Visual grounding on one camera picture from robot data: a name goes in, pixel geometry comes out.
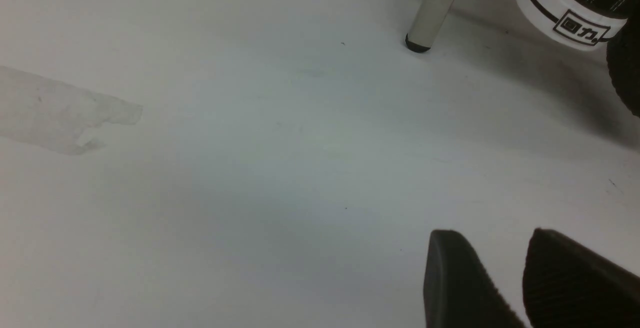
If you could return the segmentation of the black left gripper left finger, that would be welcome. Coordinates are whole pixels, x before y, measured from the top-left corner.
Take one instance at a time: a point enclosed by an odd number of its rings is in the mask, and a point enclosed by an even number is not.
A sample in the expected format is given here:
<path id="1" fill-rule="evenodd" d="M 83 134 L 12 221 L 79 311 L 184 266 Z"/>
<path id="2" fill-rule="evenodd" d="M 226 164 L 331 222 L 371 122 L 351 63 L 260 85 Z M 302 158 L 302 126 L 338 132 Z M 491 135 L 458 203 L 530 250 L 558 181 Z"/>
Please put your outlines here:
<path id="1" fill-rule="evenodd" d="M 423 276 L 427 327 L 524 327 L 469 241 L 455 230 L 430 233 Z"/>

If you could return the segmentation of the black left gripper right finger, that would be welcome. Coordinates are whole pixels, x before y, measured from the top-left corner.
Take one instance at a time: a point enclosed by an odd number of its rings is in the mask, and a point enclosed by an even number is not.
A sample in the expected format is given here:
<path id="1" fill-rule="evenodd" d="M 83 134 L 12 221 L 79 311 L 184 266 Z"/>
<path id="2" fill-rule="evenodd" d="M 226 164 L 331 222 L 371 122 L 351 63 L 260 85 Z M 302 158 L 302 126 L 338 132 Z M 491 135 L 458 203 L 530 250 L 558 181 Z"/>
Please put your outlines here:
<path id="1" fill-rule="evenodd" d="M 638 327 L 639 277 L 564 234 L 536 228 L 522 277 L 533 327 Z"/>

